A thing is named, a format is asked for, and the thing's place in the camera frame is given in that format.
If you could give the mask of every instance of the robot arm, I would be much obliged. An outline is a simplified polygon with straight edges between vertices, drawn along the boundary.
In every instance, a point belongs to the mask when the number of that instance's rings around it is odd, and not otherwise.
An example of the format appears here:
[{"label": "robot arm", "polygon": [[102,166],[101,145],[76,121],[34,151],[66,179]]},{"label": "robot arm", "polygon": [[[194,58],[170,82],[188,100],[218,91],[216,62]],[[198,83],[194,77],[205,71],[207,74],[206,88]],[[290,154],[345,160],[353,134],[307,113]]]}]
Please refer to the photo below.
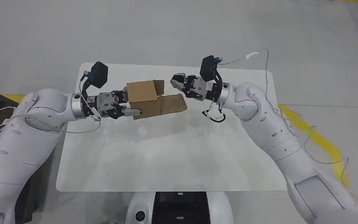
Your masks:
[{"label": "robot arm", "polygon": [[289,196],[307,223],[356,223],[356,201],[339,182],[319,171],[277,108],[267,101],[263,89],[252,83],[239,86],[219,82],[208,84],[205,77],[218,74],[215,64],[213,56],[204,58],[201,77],[176,74],[171,80],[173,87],[184,91],[189,98],[213,100],[240,118],[250,138],[282,172]]},{"label": "robot arm", "polygon": [[91,115],[117,119],[141,113],[121,105],[128,101],[125,88],[87,96],[88,87],[106,83],[107,72],[107,66],[97,62],[84,73],[83,97],[45,89],[23,98],[0,132],[0,224],[15,223],[14,207],[23,186],[50,156],[67,122]]}]

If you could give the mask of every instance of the open cardboard box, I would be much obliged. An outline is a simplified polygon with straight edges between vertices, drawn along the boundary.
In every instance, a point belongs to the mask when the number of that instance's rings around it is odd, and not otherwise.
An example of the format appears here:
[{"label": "open cardboard box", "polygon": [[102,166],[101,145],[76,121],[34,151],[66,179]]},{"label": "open cardboard box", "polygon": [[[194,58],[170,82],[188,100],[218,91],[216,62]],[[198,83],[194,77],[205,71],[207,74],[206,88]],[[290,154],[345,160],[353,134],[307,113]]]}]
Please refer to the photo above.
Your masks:
[{"label": "open cardboard box", "polygon": [[164,80],[127,83],[127,91],[130,107],[142,111],[141,115],[133,117],[134,120],[178,113],[187,109],[181,94],[163,96]]}]

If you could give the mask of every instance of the yellow floor line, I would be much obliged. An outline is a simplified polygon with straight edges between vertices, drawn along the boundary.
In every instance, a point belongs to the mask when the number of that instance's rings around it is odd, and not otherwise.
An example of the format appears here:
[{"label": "yellow floor line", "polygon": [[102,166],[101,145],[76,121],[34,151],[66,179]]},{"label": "yellow floor line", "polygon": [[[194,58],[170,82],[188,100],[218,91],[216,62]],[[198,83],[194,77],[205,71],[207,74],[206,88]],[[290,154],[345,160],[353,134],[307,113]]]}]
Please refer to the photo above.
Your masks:
[{"label": "yellow floor line", "polygon": [[7,94],[2,94],[2,96],[17,102],[18,104],[21,102],[21,100],[23,99],[24,95],[7,95]]},{"label": "yellow floor line", "polygon": [[[321,134],[319,134],[318,131],[311,129],[309,132],[309,128],[311,125],[309,125],[307,122],[305,122],[303,119],[300,118],[297,114],[293,113],[288,109],[285,105],[279,105],[279,108],[282,109],[282,112],[286,115],[286,117],[291,121],[291,123],[301,132],[307,132],[307,137],[310,135],[310,140],[314,142],[318,147],[320,147],[324,152],[328,154],[328,156],[331,158],[332,162],[342,160],[342,155],[340,150],[334,146],[331,142],[329,142],[327,139],[325,139]],[[342,171],[345,165],[345,161],[338,162],[336,164],[332,164],[332,170],[335,173],[336,179],[342,183],[341,181],[341,175]],[[346,175],[346,172],[343,174],[343,183],[346,187],[349,187],[349,179]]]}]

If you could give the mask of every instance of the white tabletop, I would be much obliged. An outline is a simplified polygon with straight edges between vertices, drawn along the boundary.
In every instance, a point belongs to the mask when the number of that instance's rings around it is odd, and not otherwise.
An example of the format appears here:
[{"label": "white tabletop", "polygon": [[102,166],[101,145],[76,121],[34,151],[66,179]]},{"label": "white tabletop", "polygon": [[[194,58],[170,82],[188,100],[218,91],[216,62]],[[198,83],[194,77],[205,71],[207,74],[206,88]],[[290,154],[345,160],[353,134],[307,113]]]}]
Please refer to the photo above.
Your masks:
[{"label": "white tabletop", "polygon": [[[93,63],[81,65],[79,78]],[[108,82],[89,95],[121,90],[127,82],[165,80],[175,73],[199,74],[200,68],[107,64]],[[219,69],[224,82],[252,82],[265,88],[265,71]],[[268,98],[277,105],[272,74]],[[188,110],[155,118],[102,120],[99,130],[66,134],[56,187],[61,192],[286,190],[274,162],[249,138],[239,119],[214,123],[201,114],[210,102],[185,99]],[[68,130],[93,129],[93,120],[69,122]]]}]

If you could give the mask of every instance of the gray floor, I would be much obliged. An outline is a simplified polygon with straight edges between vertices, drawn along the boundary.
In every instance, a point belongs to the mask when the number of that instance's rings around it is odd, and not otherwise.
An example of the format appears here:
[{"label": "gray floor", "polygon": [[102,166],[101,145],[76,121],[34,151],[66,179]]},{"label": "gray floor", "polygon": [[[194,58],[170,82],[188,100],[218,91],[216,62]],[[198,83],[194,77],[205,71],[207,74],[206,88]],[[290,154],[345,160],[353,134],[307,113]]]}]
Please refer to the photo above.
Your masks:
[{"label": "gray floor", "polygon": [[[0,93],[71,92],[83,62],[197,67],[209,54],[231,60],[269,48],[278,102],[301,105],[291,108],[351,157],[350,173],[358,164],[357,40],[357,3],[0,0]],[[228,68],[264,62],[256,56]],[[123,221],[130,193],[56,190],[60,154],[61,144],[46,164],[44,204],[32,223]],[[350,180],[358,192],[358,176]],[[286,192],[228,195],[236,223],[303,223]]]}]

